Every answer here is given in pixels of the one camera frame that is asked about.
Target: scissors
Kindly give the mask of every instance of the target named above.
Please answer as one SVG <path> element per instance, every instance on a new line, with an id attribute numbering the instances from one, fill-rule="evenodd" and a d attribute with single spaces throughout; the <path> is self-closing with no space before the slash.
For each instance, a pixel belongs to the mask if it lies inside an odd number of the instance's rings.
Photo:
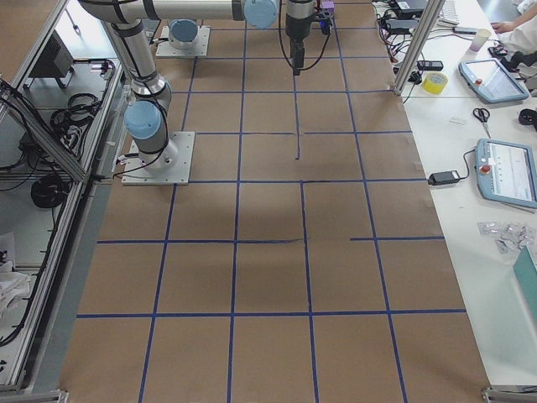
<path id="1" fill-rule="evenodd" d="M 482 123 L 483 127 L 485 128 L 485 133 L 487 133 L 487 136 L 491 139 L 490 133 L 488 132 L 488 118 L 490 118 L 490 112 L 485 107 L 476 107 L 473 110 L 473 116 Z"/>

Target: yellow tape roll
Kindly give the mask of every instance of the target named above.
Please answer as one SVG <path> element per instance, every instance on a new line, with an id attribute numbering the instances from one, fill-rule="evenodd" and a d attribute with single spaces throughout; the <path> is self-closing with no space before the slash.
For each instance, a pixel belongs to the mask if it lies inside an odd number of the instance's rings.
<path id="1" fill-rule="evenodd" d="M 423 81 L 422 87 L 431 94 L 440 94 L 447 84 L 447 77 L 442 73 L 431 72 Z"/>

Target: paper cup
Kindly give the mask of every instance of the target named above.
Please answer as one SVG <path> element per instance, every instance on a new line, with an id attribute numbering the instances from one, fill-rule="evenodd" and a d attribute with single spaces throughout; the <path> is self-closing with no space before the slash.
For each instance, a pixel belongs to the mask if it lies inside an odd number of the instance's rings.
<path id="1" fill-rule="evenodd" d="M 478 29 L 476 36 L 473 37 L 473 41 L 470 44 L 470 50 L 477 52 L 482 48 L 482 46 L 487 42 L 487 39 L 490 38 L 491 32 L 488 29 Z"/>

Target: green object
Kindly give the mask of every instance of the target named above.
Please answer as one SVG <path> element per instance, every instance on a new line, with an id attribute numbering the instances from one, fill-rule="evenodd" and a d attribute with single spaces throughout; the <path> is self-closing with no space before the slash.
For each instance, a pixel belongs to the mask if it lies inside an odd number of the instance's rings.
<path id="1" fill-rule="evenodd" d="M 537 321 L 537 266 L 527 246 L 520 252 L 513 269 L 529 309 Z"/>

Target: keyboard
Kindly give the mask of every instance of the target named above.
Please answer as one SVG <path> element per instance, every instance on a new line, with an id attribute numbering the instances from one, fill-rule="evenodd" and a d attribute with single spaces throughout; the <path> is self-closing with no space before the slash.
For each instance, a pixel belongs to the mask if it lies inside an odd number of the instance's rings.
<path id="1" fill-rule="evenodd" d="M 459 24 L 459 16 L 456 15 L 455 0 L 446 0 L 444 7 L 438 16 L 438 24 L 448 27 L 456 27 Z"/>

